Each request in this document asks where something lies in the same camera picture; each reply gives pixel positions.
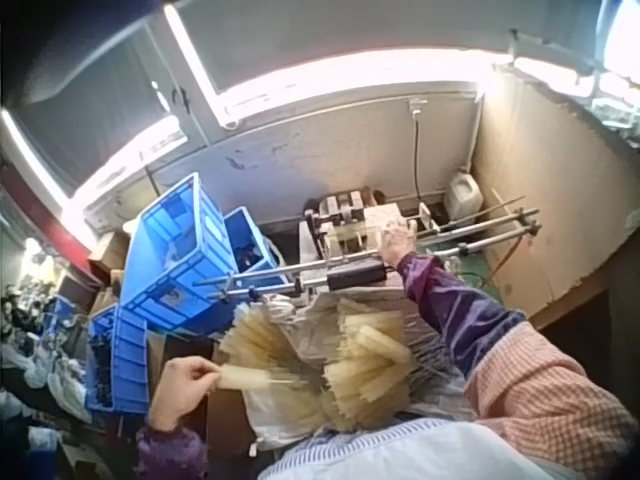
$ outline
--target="checkered sleeve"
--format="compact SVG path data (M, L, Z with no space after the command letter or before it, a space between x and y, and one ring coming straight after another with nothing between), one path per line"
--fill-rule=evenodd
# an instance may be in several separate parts
M472 373L479 423L520 453L597 478L629 447L637 425L609 392L529 323L508 332Z

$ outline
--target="stacked blue crates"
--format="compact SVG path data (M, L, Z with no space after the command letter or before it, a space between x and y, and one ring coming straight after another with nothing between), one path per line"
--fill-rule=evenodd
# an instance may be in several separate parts
M120 305L126 315L172 331L213 304L212 288L195 282L236 271L224 218L194 173L141 214Z
M85 405L92 411L146 414L149 408L146 323L122 313L116 304L91 319ZM110 342L110 353L91 347L97 337ZM100 374L101 368L108 371Z
M245 207L239 207L224 217L225 228L229 234L234 260L240 273L271 270L278 267L260 229ZM238 288L267 287L282 285L287 280L283 276L250 279ZM209 287L219 291L220 286ZM235 307L250 298L235 297L228 302L217 301L200 315L186 322L182 328L196 335L209 335L231 325Z
M43 334L47 336L55 335L65 320L72 320L75 315L75 305L66 298L55 295L53 310L43 314Z

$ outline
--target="purple sleeve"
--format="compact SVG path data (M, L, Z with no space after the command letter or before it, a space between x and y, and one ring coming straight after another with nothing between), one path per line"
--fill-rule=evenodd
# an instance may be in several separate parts
M195 480L206 477L207 451L198 435L179 427L156 432L148 427L138 433L138 478Z
M420 316L442 334L465 378L498 340L526 321L523 312L505 309L491 296L445 272L435 257L410 253L399 263L398 272L407 296L418 304Z

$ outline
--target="person's right hand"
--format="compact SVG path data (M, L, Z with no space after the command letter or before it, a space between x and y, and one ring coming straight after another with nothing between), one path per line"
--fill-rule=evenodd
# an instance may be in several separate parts
M387 228L382 232L380 256L385 263L393 268L398 267L400 260L405 255L416 250L415 222L412 222L410 226L411 228L407 227L404 220L389 222Z
M219 371L218 365L202 357L169 360L151 402L149 426L161 432L176 428L180 418L195 410L215 386Z

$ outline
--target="white container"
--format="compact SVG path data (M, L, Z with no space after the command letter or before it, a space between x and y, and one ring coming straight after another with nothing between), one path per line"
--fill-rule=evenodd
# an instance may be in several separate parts
M481 206L482 193L473 177L468 173L456 173L444 194L444 207L449 220L458 220L478 213ZM469 220L461 225L473 223L474 220Z

